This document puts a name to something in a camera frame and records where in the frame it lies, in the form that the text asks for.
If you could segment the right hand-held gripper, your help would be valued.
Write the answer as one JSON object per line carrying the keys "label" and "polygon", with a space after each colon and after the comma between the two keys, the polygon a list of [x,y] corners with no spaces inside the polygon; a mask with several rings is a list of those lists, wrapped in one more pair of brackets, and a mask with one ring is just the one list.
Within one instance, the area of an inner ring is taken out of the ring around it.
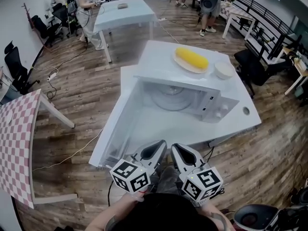
{"label": "right hand-held gripper", "polygon": [[[179,173],[187,172],[189,166],[199,167],[205,163],[197,150],[180,143],[171,146],[171,157]],[[196,203],[203,203],[215,196],[222,186],[223,179],[216,167],[205,164],[185,177],[181,190]]]}

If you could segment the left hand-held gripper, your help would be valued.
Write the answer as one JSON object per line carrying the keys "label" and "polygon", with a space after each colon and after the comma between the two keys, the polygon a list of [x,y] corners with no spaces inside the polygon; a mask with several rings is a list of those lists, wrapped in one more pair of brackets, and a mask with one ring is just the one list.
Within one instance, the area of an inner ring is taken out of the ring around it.
{"label": "left hand-held gripper", "polygon": [[165,140],[156,140],[140,146],[134,157],[120,159],[110,170],[114,183],[127,193],[145,190],[151,184],[150,177],[161,164],[166,151]]}

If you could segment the clear glass turntable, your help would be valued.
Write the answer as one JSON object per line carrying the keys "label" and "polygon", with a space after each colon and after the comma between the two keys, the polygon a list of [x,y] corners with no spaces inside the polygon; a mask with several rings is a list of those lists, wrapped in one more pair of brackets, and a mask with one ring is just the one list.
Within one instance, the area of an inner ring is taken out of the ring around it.
{"label": "clear glass turntable", "polygon": [[193,102],[194,91],[169,85],[157,85],[150,89],[152,101],[167,111],[181,111]]}

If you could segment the person's right forearm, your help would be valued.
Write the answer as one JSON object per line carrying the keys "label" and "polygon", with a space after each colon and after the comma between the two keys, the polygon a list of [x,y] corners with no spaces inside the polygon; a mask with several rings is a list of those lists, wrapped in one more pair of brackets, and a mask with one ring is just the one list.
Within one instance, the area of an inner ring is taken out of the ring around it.
{"label": "person's right forearm", "polygon": [[218,231],[236,231],[227,217],[209,200],[198,209],[198,212],[213,221]]}

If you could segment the person's camouflage trousers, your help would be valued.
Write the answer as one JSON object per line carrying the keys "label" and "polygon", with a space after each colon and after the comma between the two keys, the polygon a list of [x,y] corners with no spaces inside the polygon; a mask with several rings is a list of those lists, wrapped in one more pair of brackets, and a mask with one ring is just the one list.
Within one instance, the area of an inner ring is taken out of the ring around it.
{"label": "person's camouflage trousers", "polygon": [[180,191],[176,185],[179,173],[173,165],[167,166],[160,175],[155,193],[168,193],[180,196]]}

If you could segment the person's black shirt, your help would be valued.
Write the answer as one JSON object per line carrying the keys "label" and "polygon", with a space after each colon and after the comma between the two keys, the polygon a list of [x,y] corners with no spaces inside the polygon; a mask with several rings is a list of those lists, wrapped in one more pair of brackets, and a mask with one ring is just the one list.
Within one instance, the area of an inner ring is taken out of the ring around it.
{"label": "person's black shirt", "polygon": [[123,218],[114,218],[105,231],[218,231],[190,200],[170,193],[144,196]]}

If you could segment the black white backpack unit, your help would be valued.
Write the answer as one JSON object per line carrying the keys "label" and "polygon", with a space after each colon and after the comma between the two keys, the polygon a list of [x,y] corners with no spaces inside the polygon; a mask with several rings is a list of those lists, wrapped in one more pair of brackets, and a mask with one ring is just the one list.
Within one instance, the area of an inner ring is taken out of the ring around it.
{"label": "black white backpack unit", "polygon": [[238,209],[233,220],[246,231],[308,231],[308,205],[278,209],[249,204]]}

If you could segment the white microwave oven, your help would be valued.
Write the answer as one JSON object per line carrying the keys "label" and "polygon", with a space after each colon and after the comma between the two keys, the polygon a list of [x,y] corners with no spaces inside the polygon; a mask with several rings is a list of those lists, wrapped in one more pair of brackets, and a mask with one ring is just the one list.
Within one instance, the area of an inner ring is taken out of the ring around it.
{"label": "white microwave oven", "polygon": [[[176,62],[176,48],[177,44],[174,43],[150,40],[147,42],[137,65],[141,64],[144,66],[161,68],[164,71],[167,71],[172,64],[176,64],[178,67],[184,69]],[[221,62],[225,58],[224,54],[215,51],[195,47],[192,51],[209,60],[209,68],[205,72],[210,68],[213,68],[214,70],[214,64]],[[133,153],[138,149],[136,148],[133,151],[129,151],[120,147],[120,137],[116,134],[115,128],[118,114],[114,112],[114,109],[115,107],[113,108],[91,155],[90,164],[93,166],[113,166],[126,154]]]}

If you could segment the white bowl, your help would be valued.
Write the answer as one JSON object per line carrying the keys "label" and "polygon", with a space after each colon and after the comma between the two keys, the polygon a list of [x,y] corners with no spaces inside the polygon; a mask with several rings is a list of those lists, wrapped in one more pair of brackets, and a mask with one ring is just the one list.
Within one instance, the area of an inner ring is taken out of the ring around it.
{"label": "white bowl", "polygon": [[235,69],[230,63],[217,62],[214,67],[214,73],[218,78],[227,80],[234,76]]}

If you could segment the white table under checkered cloth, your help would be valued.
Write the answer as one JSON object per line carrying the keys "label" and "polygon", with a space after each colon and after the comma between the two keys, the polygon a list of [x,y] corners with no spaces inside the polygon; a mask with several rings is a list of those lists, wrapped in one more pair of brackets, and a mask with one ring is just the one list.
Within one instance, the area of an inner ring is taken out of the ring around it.
{"label": "white table under checkered cloth", "polygon": [[32,179],[32,152],[33,152],[32,147],[33,147],[33,137],[34,137],[34,131],[35,131],[36,118],[37,118],[39,107],[41,104],[45,107],[45,109],[49,113],[51,113],[53,116],[59,119],[62,123],[64,123],[70,128],[75,127],[75,124],[71,120],[69,120],[66,116],[64,116],[60,111],[58,111],[43,94],[41,93],[39,94],[38,103],[36,104],[36,107],[34,110],[34,118],[31,123],[31,134],[30,134],[30,143],[29,143],[29,184],[30,184],[32,203],[33,205],[40,205],[40,204],[50,204],[50,203],[57,203],[57,202],[70,201],[70,200],[77,199],[78,195],[76,193],[51,196],[51,197],[36,197],[35,196],[33,179]]}

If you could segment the black office chair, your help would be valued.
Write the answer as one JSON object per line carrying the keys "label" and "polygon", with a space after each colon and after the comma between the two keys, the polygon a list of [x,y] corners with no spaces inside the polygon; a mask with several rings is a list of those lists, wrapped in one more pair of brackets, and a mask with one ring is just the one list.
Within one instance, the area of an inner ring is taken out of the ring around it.
{"label": "black office chair", "polygon": [[295,53],[291,51],[286,55],[285,61],[267,65],[267,69],[261,64],[260,57],[256,56],[249,49],[234,54],[235,60],[239,63],[236,70],[241,80],[251,90],[251,99],[254,99],[255,92],[251,83],[262,86],[272,76],[279,72],[287,71],[294,66]]}
{"label": "black office chair", "polygon": [[68,29],[67,38],[70,37],[73,33],[78,36],[77,32],[77,20],[73,15],[68,13],[68,9],[65,5],[61,3],[56,4],[52,7],[52,15],[54,15],[57,19],[61,21],[61,25]]}

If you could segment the pale blue table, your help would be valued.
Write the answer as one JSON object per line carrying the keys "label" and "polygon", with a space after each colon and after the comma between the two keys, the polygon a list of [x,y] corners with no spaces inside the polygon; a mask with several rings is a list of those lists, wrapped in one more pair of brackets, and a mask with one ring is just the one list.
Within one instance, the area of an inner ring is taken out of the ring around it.
{"label": "pale blue table", "polygon": [[[127,3],[128,7],[119,10],[117,6],[122,3]],[[154,26],[158,23],[158,19],[144,0],[115,0],[101,5],[94,23],[94,33],[99,34],[109,63],[112,62],[112,59],[103,32],[116,27],[141,23],[149,24],[149,37],[152,40]]]}

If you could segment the wooden top table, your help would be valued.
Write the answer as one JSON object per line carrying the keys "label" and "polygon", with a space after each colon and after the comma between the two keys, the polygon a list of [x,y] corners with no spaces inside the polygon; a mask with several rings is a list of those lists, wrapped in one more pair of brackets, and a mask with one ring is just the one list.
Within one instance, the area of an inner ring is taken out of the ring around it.
{"label": "wooden top table", "polygon": [[289,94],[295,87],[302,86],[306,81],[308,81],[308,68],[305,63],[302,61],[301,56],[296,54],[294,58],[294,67],[299,73],[298,79],[291,85],[291,87],[284,93],[285,95]]}

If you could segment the black metal railing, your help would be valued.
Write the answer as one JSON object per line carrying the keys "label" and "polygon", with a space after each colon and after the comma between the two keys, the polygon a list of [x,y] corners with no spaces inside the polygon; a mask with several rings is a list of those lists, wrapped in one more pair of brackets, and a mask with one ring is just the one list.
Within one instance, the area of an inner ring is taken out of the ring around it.
{"label": "black metal railing", "polygon": [[255,18],[252,36],[255,40],[263,40],[268,60],[276,58],[283,46],[308,56],[308,50],[302,43],[303,35],[295,34],[270,10],[255,0],[235,0],[234,5]]}

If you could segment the black high back chair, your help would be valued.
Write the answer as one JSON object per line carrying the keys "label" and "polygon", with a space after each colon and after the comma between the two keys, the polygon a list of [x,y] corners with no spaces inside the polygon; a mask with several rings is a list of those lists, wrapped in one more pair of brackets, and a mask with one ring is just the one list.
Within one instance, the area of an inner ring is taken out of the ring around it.
{"label": "black high back chair", "polygon": [[4,61],[10,71],[10,74],[13,78],[13,86],[16,90],[22,94],[28,94],[29,89],[36,83],[40,83],[39,80],[35,80],[30,83],[28,70],[22,66],[19,50],[13,45],[11,41],[4,49]]}

